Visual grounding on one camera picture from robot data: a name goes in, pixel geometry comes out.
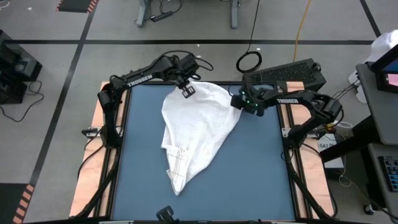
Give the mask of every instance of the blue table surface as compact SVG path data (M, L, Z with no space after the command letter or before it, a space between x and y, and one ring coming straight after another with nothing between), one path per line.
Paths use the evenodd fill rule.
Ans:
M170 205L181 220L294 220L276 107L261 118L242 113L211 164L174 194L160 148L162 104L174 88L141 85L132 91L112 219L156 220Z

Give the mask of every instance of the wooden board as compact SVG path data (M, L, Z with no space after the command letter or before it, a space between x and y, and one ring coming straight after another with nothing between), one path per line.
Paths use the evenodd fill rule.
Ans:
M302 82L287 82L287 88L288 91L303 90L304 84ZM295 124L302 124L311 117L309 110L302 105L291 105L291 108ZM285 126L289 127L285 106L282 107L282 114L284 116ZM308 138L305 140L304 143L318 150L318 143L316 139ZM324 209L324 211L327 214L332 215L334 212L333 205L331 203L328 183L326 181L321 158L318 154L315 154L311 149L307 148L306 146L302 146L300 148L300 155L308 190L313 195L315 200L317 200L318 204ZM293 157L292 162L294 167L297 168L295 159L296 158ZM296 192L300 216L302 218L306 218L303 195L297 186ZM312 211L312 215L314 218L317 218L317 214L314 211Z
M126 99L126 92L123 93L122 99ZM124 100L119 106L119 113L116 120L116 125L122 124L123 119L123 108ZM95 106L95 112L93 117L92 127L102 127L104 125L103 112L99 101ZM100 146L102 146L102 140L100 137L95 138L87 147L83 160L85 160L89 155L96 151ZM115 153L112 152L109 160L109 168L112 167ZM95 156L86 162L80 171L80 176L76 185L75 196L73 198L72 207L70 209L70 216L76 215L86 206L90 201L94 193L99 187L101 170L105 157L105 148L102 148ZM102 198L100 215L105 215L106 204L108 202L109 186L105 190Z

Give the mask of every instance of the yellow cable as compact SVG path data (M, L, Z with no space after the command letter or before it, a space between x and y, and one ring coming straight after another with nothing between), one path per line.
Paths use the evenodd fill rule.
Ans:
M293 62L296 61L297 44L299 43L300 31L301 31L301 28L303 27L303 23L304 23L304 20L305 20L305 16L307 15L307 11L308 11L308 8L310 7L311 1L312 1L312 0L308 0L307 7L305 8L305 12L304 12L304 15L303 15L303 19L301 20L300 27L298 28L298 31L297 31L296 43L295 43L295 45L294 45Z

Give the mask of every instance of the metal table leg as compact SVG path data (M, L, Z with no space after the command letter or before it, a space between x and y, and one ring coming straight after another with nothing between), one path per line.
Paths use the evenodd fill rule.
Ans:
M231 0L231 29L238 28L238 5L239 0Z
M150 7L150 0L139 0L139 14L136 21L138 27L142 27L144 19L146 17L147 8Z

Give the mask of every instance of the black floor line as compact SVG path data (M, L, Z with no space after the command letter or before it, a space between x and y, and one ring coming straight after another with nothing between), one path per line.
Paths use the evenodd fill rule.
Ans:
M376 24L376 21L373 18L373 15L369 9L368 4L366 3L365 0L360 0L361 1L361 5L363 7L363 10L365 11L366 17L368 17L369 22L371 23L372 29L374 34L376 35L376 37L380 37L381 32Z
M39 179L39 176L40 176L40 173L42 171L42 168L43 168L43 165L44 165L44 160L45 160L45 158L47 156L47 153L49 151L51 140L52 140L52 137L54 135L55 128L57 127L57 123L58 123L58 120L59 120L60 115L61 115L63 104L64 104L65 99L67 97L68 90L69 90L70 84L72 82L73 75L75 74L76 66L77 66L77 63L79 61L79 58L80 58L80 55L81 55L81 51L83 50L84 41L87 38L88 30L89 30L91 22L93 21L93 18L94 18L95 9L96 8L94 8L94 11L92 13L90 13L90 15L87 18L85 27L83 29L83 33L81 34L80 41L78 43L78 46L76 48L76 52L75 52L75 54L73 56L73 59L72 59L72 62L71 62L71 65L70 65L70 68L69 68L69 71L68 71L68 75L67 75L67 77L65 79L65 82L64 82L64 84L62 86L62 91L61 91L60 97L59 97L58 102L57 102L57 107L55 108L54 114L53 114L51 122L50 122L50 126L49 126L49 128L47 130L47 134L45 135L44 142L43 142L42 148L40 150L39 157L37 158L36 165L35 165L33 173L32 173L32 177L30 178L30 182L29 183L32 184L33 186L36 186L36 183L37 183L37 181Z
M7 40L7 44L80 44L80 40ZM250 40L84 40L83 44L149 45L149 44L249 44ZM253 40L253 44L294 45L295 40ZM299 40L300 45L371 45L373 40Z

